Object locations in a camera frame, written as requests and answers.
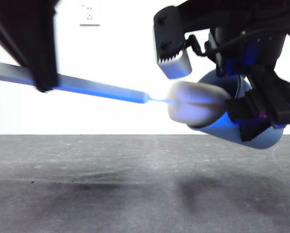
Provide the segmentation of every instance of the robotic arm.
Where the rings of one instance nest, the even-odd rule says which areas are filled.
[[[42,92],[56,88],[138,103],[153,100],[143,92],[58,75],[52,21],[56,3],[0,0],[0,43],[22,65],[0,64],[0,80],[32,84]],[[185,33],[202,29],[210,29],[204,52],[194,35],[185,38]],[[171,101],[170,116],[182,118],[176,114],[183,107],[188,116],[184,122],[193,129],[201,127],[255,148],[273,145],[290,124],[290,83],[274,72],[287,34],[290,0],[188,0],[159,11],[154,16],[156,59],[167,77],[192,72],[188,47],[216,63],[216,70],[195,85],[184,83],[171,90],[188,101],[206,101],[195,108]],[[208,102],[218,114],[206,113],[195,125],[195,114]]]
[[[210,29],[202,52],[194,35]],[[252,88],[225,101],[240,139],[248,142],[269,127],[290,124],[290,83],[274,72],[286,35],[290,35],[290,0],[188,0],[154,16],[157,63],[170,79],[191,72],[186,49],[216,63],[220,82],[247,77]]]

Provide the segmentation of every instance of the blue cup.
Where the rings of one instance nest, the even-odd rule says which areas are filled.
[[[242,76],[236,75],[221,78],[216,76],[215,70],[207,73],[199,82],[220,86],[235,99],[244,97],[245,92],[252,89]],[[201,128],[190,126],[190,128],[256,149],[266,149],[273,146],[280,140],[283,134],[283,129],[270,127],[253,140],[242,142],[239,124],[232,122],[227,112],[208,126]]]

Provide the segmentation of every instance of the screw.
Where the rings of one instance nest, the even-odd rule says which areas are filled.
[[[160,45],[160,48],[165,50],[172,42],[171,41],[168,41],[168,42],[162,42],[161,45]]]
[[[164,17],[159,17],[158,20],[157,20],[157,23],[158,23],[159,25],[164,24],[164,21],[165,21],[166,18],[167,18],[166,16],[164,16]]]
[[[290,88],[290,83],[285,83],[285,85],[284,85],[286,88]]]

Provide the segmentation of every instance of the blue plastic stick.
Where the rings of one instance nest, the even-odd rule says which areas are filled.
[[[58,74],[58,78],[60,85],[54,88],[57,90],[112,98],[116,100],[125,100],[135,103],[146,103],[150,100],[154,100],[147,93],[142,91],[78,79],[61,74]],[[0,63],[0,80],[26,85],[34,85],[31,74],[27,68],[17,67],[4,63]]]

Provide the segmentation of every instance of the gray floor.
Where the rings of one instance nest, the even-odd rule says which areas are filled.
[[[290,233],[290,136],[0,136],[0,233]]]

